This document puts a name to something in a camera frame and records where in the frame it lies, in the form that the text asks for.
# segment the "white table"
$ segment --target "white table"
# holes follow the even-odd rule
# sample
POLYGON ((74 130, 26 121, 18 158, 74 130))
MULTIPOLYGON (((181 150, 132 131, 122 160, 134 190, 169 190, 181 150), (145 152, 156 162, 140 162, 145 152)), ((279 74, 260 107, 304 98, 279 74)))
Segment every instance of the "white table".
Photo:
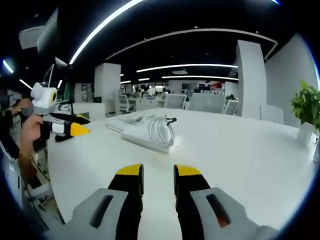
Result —
POLYGON ((170 155, 122 140, 120 133, 105 127, 105 119, 89 123, 90 134, 61 143, 49 139, 51 185, 66 222, 78 204, 109 186, 116 171, 141 163, 144 195, 139 239, 182 238, 175 211, 174 164, 199 169, 212 188, 221 188, 243 204, 257 224, 280 229, 287 223, 314 173, 315 147, 297 143, 297 128, 199 111, 155 111, 177 118, 175 132, 182 143, 170 155))

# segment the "white chair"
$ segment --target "white chair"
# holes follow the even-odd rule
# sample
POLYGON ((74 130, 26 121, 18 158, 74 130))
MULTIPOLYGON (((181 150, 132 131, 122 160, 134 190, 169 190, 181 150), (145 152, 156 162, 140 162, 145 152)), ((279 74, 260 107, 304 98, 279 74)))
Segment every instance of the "white chair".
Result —
POLYGON ((190 98, 189 110, 222 114, 224 106, 224 94, 194 93, 190 98))
POLYGON ((164 108, 166 109, 184 109, 187 96, 184 94, 167 94, 164 108))
POLYGON ((261 105, 260 119, 276 124, 284 124, 284 110, 277 106, 261 105))
POLYGON ((136 110, 136 105, 129 103, 127 95, 119 95, 119 109, 122 112, 132 113, 136 110))
POLYGON ((228 103, 226 104, 223 114, 235 115, 238 104, 239 104, 238 100, 229 100, 228 103))

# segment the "white wall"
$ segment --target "white wall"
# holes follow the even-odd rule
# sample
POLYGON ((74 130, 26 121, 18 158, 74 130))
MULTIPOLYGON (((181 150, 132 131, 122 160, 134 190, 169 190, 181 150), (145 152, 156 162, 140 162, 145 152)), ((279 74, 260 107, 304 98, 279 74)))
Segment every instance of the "white wall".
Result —
POLYGON ((285 125, 298 127, 300 120, 292 112, 290 100, 301 89, 300 80, 319 89, 312 55, 303 38, 296 34, 265 63, 267 104, 283 109, 285 125))
POLYGON ((267 103, 267 79, 261 46, 238 40, 236 61, 239 78, 238 114, 260 119, 260 106, 267 103))
POLYGON ((226 81, 225 85, 224 85, 224 94, 226 96, 233 94, 234 97, 239 98, 239 85, 238 85, 238 83, 226 81))

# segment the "office chair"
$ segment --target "office chair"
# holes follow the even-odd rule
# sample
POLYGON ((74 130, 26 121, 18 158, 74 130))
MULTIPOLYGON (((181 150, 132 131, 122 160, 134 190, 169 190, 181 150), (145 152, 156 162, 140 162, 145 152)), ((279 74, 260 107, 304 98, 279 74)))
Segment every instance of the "office chair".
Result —
POLYGON ((184 109, 187 96, 184 94, 168 94, 165 98, 164 108, 184 109))
POLYGON ((135 104, 130 104, 127 95, 119 95, 119 110, 126 113, 132 113, 136 110, 135 104))
POLYGON ((238 104, 239 104, 238 100, 228 100, 228 103, 226 104, 223 114, 235 115, 236 110, 238 108, 238 104))

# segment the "cable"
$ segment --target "cable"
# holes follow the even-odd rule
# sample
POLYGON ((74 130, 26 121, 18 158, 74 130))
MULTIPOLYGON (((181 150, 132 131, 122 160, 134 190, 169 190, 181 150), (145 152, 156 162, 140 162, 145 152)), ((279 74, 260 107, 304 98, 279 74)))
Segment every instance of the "cable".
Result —
POLYGON ((41 171, 41 169, 39 168, 38 164, 36 164, 36 161, 34 160, 34 158, 33 158, 33 157, 31 157, 31 158, 32 158, 32 161, 33 161, 34 165, 36 166, 36 168, 37 168, 37 169, 40 171, 40 173, 42 173, 42 175, 51 183, 50 179, 44 174, 43 171, 41 171))
MULTIPOLYGON (((25 185, 26 191, 28 192, 29 198, 31 199, 31 194, 30 194, 30 192, 29 192, 29 190, 28 190, 28 185, 27 185, 27 183, 26 183, 26 180, 25 180, 25 178, 24 178, 22 175, 20 175, 20 176, 21 176, 21 178, 22 178, 22 180, 23 180, 23 182, 24 182, 24 185, 25 185)), ((48 231, 48 230, 49 230, 48 225, 47 225, 47 224, 45 223, 45 221, 42 219, 42 217, 41 217, 38 209, 36 208, 34 202, 32 201, 31 203, 32 203, 32 206, 33 206, 36 214, 37 214, 38 217, 40 218, 40 220, 41 220, 41 222, 42 222, 42 224, 43 224, 43 227, 45 227, 46 231, 48 231)))
POLYGON ((157 116, 150 119, 148 124, 148 133, 149 133, 150 139, 154 143, 160 144, 163 147, 171 147, 174 145, 175 131, 172 128, 171 123, 177 121, 177 119, 176 118, 174 118, 175 120, 172 120, 172 119, 167 118, 167 116, 165 117, 157 116), (166 134, 165 125, 168 128, 168 131, 170 133, 169 139, 164 136, 164 134, 166 134))

